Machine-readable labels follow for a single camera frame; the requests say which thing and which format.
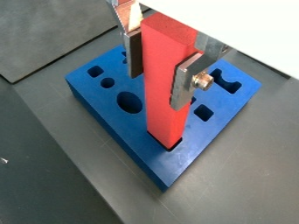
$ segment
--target gray metal plate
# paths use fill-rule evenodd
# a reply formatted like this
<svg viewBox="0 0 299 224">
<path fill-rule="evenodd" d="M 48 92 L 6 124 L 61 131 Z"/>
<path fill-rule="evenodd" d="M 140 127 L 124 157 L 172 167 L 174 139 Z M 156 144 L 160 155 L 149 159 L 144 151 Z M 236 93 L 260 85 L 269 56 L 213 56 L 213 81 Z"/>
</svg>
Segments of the gray metal plate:
<svg viewBox="0 0 299 224">
<path fill-rule="evenodd" d="M 166 193 L 73 99 L 64 75 L 120 44 L 117 31 L 16 84 L 60 147 L 114 209 L 138 223 L 293 224 L 299 220 L 299 80 L 237 52 L 263 87 Z"/>
<path fill-rule="evenodd" d="M 18 81 L 114 25 L 105 0 L 0 1 L 0 74 Z"/>
</svg>

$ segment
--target red block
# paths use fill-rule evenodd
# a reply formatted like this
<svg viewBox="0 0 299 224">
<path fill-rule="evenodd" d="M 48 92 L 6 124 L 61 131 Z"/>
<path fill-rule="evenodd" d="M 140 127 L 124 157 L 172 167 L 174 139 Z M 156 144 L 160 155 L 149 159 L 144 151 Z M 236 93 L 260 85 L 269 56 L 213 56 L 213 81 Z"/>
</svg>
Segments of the red block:
<svg viewBox="0 0 299 224">
<path fill-rule="evenodd" d="M 144 96 L 146 130 L 170 149 L 182 136 L 189 103 L 178 110 L 170 108 L 174 66 L 196 52 L 196 31 L 161 13 L 141 23 L 144 52 Z"/>
</svg>

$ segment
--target dark gray surface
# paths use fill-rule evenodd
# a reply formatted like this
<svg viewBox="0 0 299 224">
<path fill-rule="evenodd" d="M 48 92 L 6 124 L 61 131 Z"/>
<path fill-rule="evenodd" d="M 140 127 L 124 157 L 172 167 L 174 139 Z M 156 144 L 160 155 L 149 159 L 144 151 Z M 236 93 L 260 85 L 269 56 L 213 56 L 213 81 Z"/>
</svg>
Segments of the dark gray surface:
<svg viewBox="0 0 299 224">
<path fill-rule="evenodd" d="M 237 52 L 225 56 L 263 87 L 161 193 L 64 81 L 69 71 L 118 43 L 112 31 L 14 89 L 124 223 L 296 223 L 299 81 L 285 80 Z"/>
<path fill-rule="evenodd" d="M 105 0 L 0 1 L 0 74 L 17 81 L 114 25 Z"/>
<path fill-rule="evenodd" d="M 121 223 L 2 79 L 0 158 L 1 224 Z"/>
</svg>

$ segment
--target screw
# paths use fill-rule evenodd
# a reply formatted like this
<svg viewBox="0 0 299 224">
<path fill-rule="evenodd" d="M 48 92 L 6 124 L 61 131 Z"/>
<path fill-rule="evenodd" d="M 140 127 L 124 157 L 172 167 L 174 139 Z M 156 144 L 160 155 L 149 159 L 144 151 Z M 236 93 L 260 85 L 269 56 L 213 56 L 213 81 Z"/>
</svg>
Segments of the screw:
<svg viewBox="0 0 299 224">
<path fill-rule="evenodd" d="M 228 46 L 228 45 L 224 45 L 224 46 L 221 47 L 221 52 L 224 53 L 228 49 L 229 49 L 229 46 Z"/>
<path fill-rule="evenodd" d="M 213 82 L 213 78 L 208 75 L 205 71 L 194 74 L 190 79 L 190 84 L 194 88 L 201 89 L 202 91 L 206 91 L 210 87 L 210 84 Z"/>
</svg>

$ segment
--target blue foam block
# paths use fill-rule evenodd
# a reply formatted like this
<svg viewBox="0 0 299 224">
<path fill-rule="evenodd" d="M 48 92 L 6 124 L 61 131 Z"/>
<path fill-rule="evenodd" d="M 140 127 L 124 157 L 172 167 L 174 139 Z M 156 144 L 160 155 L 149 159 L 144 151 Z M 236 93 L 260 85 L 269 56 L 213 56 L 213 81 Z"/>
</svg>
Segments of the blue foam block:
<svg viewBox="0 0 299 224">
<path fill-rule="evenodd" d="M 181 142 L 169 152 L 146 133 L 144 76 L 130 79 L 125 63 L 122 46 L 117 46 L 65 79 L 88 112 L 165 191 L 248 102 L 260 83 L 222 59 L 210 66 L 218 84 L 206 92 L 194 91 Z"/>
</svg>

